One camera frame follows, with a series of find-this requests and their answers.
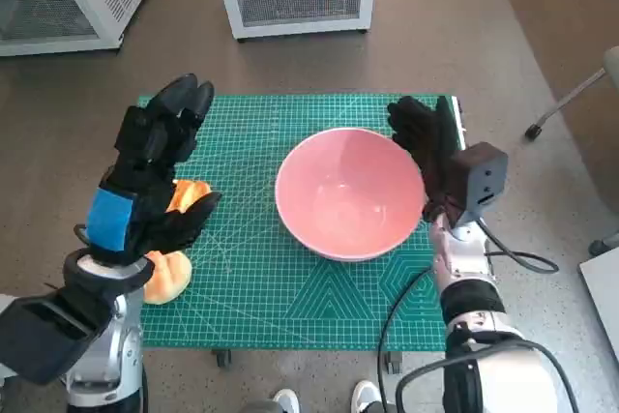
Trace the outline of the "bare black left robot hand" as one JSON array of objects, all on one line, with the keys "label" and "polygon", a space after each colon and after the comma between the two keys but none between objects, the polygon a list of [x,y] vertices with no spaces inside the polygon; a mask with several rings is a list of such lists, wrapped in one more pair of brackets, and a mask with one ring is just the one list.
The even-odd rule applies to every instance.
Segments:
[{"label": "bare black left robot hand", "polygon": [[189,159],[212,104],[211,82],[184,74],[146,106],[130,106],[114,144],[116,162],[99,183],[85,223],[90,255],[106,266],[127,266],[150,251],[188,248],[221,200],[197,199],[185,212],[170,209],[175,166]]}]

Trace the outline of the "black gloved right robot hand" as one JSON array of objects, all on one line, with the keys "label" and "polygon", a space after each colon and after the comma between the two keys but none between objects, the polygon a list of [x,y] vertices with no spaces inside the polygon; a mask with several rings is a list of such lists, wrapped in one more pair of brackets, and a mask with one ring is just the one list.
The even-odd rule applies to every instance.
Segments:
[{"label": "black gloved right robot hand", "polygon": [[459,146],[450,102],[439,96],[435,107],[429,108],[411,96],[403,96],[389,103],[387,111],[391,139],[411,155],[420,169],[427,196],[424,220],[435,222],[443,216],[443,227],[453,229],[447,216],[447,167]]}]

